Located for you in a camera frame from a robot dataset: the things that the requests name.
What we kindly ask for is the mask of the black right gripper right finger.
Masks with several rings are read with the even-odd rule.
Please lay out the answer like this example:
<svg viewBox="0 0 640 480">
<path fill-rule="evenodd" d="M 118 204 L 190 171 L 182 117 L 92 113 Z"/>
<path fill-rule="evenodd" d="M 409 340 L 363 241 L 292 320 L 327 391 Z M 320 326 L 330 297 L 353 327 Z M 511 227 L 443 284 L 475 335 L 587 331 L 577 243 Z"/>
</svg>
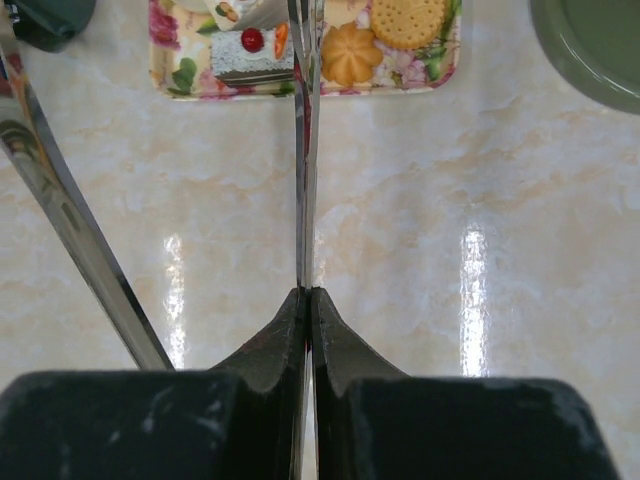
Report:
<svg viewBox="0 0 640 480">
<path fill-rule="evenodd" d="M 415 377 L 310 295 L 322 479 L 615 479 L 583 397 L 544 378 Z"/>
</svg>

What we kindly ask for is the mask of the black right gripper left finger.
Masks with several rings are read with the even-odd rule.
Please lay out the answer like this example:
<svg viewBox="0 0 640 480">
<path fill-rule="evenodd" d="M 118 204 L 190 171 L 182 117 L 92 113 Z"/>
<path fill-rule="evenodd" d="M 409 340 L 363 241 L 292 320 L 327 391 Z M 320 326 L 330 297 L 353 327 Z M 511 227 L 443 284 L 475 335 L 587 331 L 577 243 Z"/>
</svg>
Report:
<svg viewBox="0 0 640 480">
<path fill-rule="evenodd" d="M 299 290 L 218 365 L 40 371 L 1 395 L 5 479 L 297 479 L 305 324 Z"/>
</svg>

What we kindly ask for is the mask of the stainless steel food tongs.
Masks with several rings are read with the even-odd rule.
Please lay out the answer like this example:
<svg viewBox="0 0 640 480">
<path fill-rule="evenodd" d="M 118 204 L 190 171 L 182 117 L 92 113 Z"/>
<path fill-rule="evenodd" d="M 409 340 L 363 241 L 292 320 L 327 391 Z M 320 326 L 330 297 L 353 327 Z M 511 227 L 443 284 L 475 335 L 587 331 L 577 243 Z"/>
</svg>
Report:
<svg viewBox="0 0 640 480">
<path fill-rule="evenodd" d="M 294 47 L 296 136 L 296 281 L 313 279 L 320 58 L 324 4 L 287 4 Z M 1 10 L 1 145 L 56 230 L 136 366 L 170 370 L 173 364 L 131 289 L 54 139 L 19 61 L 6 8 Z"/>
</svg>

